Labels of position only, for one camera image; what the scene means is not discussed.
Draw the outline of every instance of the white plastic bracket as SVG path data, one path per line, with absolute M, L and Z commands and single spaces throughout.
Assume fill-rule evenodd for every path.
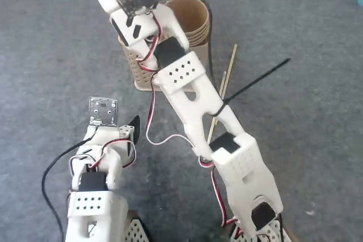
M 163 4 L 158 4 L 153 13 L 163 30 L 167 31 L 173 37 L 176 37 L 184 50 L 187 50 L 189 48 L 189 41 L 173 11 Z M 158 25 L 154 21 L 152 14 L 138 15 L 132 20 L 129 20 L 127 14 L 122 9 L 119 9 L 111 14 L 110 21 L 115 28 L 119 29 L 117 32 L 120 32 L 118 34 L 119 36 L 122 36 L 121 41 L 125 44 L 127 49 L 136 53 L 141 58 L 144 58 L 148 54 L 150 48 L 145 42 L 145 39 L 158 33 Z M 135 28 L 138 28 L 137 36 L 134 35 Z M 145 65 L 152 69 L 157 68 L 158 64 L 155 56 L 151 56 L 149 60 L 145 62 Z
M 230 153 L 223 147 L 212 154 L 214 165 L 226 185 L 228 203 L 238 218 L 237 225 L 250 237 L 256 236 L 252 210 L 266 202 L 275 214 L 283 210 L 275 180 L 264 164 L 256 139 L 247 133 L 237 135 L 240 148 Z
M 209 81 L 205 69 L 195 52 L 186 54 L 181 59 L 162 69 L 154 78 L 176 114 L 184 124 L 184 131 L 194 144 L 194 153 L 211 160 L 210 149 L 204 135 L 202 117 L 216 113 L 223 104 L 217 91 Z M 191 101 L 182 90 L 190 84 L 196 98 Z M 244 132 L 235 114 L 227 105 L 217 117 L 226 130 L 234 135 Z
M 110 191 L 72 192 L 66 242 L 124 241 L 127 201 Z

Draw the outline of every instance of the black cable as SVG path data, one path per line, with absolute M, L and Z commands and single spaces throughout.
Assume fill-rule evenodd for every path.
M 52 167 L 59 161 L 59 159 L 61 159 L 64 155 L 70 153 L 72 150 L 74 150 L 77 147 L 82 146 L 83 144 L 87 143 L 88 141 L 92 140 L 92 138 L 95 136 L 96 132 L 97 132 L 98 127 L 96 127 L 96 130 L 94 132 L 94 134 L 90 137 L 87 138 L 85 140 L 80 141 L 79 143 L 75 144 L 74 146 L 70 147 L 69 149 L 67 149 L 66 151 L 64 151 L 63 153 L 61 153 L 60 155 L 58 155 L 52 162 L 51 164 L 46 168 L 46 170 L 43 173 L 43 177 L 41 178 L 41 192 L 43 194 L 43 197 L 45 199 L 45 202 L 47 203 L 48 207 L 50 208 L 50 210 L 52 211 L 54 217 L 56 218 L 60 233 L 61 233 L 61 241 L 64 241 L 64 231 L 63 231 L 63 225 L 61 222 L 61 219 L 58 215 L 58 213 L 56 212 L 56 209 L 54 208 L 54 206 L 52 205 L 52 203 L 49 200 L 49 197 L 45 191 L 45 180 L 47 178 L 47 174 L 49 173 L 49 171 L 52 169 Z
M 280 213 L 278 215 L 278 221 L 280 221 L 280 237 L 281 237 L 281 242 L 284 242 L 284 228 L 282 226 L 282 213 Z
M 259 83 L 261 80 L 263 80 L 264 78 L 266 78 L 267 76 L 271 75 L 273 72 L 275 72 L 277 69 L 283 67 L 284 65 L 286 65 L 289 61 L 291 61 L 290 58 L 284 60 L 283 62 L 279 63 L 278 65 L 276 65 L 274 68 L 268 70 L 266 73 L 262 74 L 261 76 L 259 76 L 258 78 L 256 78 L 255 80 L 253 80 L 251 83 L 249 83 L 248 85 L 244 86 L 243 88 L 241 88 L 240 90 L 238 90 L 235 94 L 231 95 L 230 97 L 226 98 L 223 100 L 223 105 L 220 107 L 220 109 L 212 115 L 212 117 L 216 117 L 218 116 L 223 109 L 225 108 L 225 106 L 228 105 L 229 102 L 231 102 L 232 99 L 235 99 L 237 96 L 239 96 L 240 94 L 242 94 L 243 92 L 245 92 L 247 89 L 251 88 L 253 85 Z
M 209 75 L 210 80 L 212 81 L 212 85 L 214 88 L 216 87 L 216 79 L 214 77 L 213 71 L 213 61 L 212 61 L 212 29 L 213 29 L 213 15 L 212 10 L 210 9 L 209 3 L 206 0 L 200 0 L 206 6 L 209 14 L 209 33 L 208 33 L 208 66 L 209 66 Z

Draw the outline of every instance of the white 3d-printed part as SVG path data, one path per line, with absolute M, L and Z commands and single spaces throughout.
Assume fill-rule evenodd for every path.
M 210 149 L 204 134 L 202 117 L 216 113 L 223 104 L 217 91 L 209 81 L 205 69 L 195 52 L 186 54 L 181 59 L 168 65 L 157 73 L 154 83 L 160 86 L 165 97 L 179 116 L 184 131 L 195 148 L 194 153 L 211 160 Z M 190 84 L 196 98 L 190 100 L 183 87 Z M 227 105 L 218 115 L 226 130 L 234 135 L 244 132 L 231 108 Z
M 239 219 L 238 226 L 249 236 L 256 235 L 252 210 L 266 202 L 275 214 L 283 210 L 275 180 L 264 164 L 256 139 L 241 133 L 234 139 L 240 148 L 230 153 L 223 147 L 212 154 L 214 165 L 226 185 L 228 203 Z
M 133 219 L 126 231 L 126 242 L 149 242 L 146 232 L 138 219 Z
M 127 213 L 127 201 L 111 191 L 72 192 L 66 242 L 123 241 Z

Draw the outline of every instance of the paper cup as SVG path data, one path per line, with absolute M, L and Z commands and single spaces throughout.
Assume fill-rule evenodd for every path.
M 204 41 L 209 33 L 209 13 L 200 0 L 170 0 L 166 5 L 177 18 L 190 46 Z

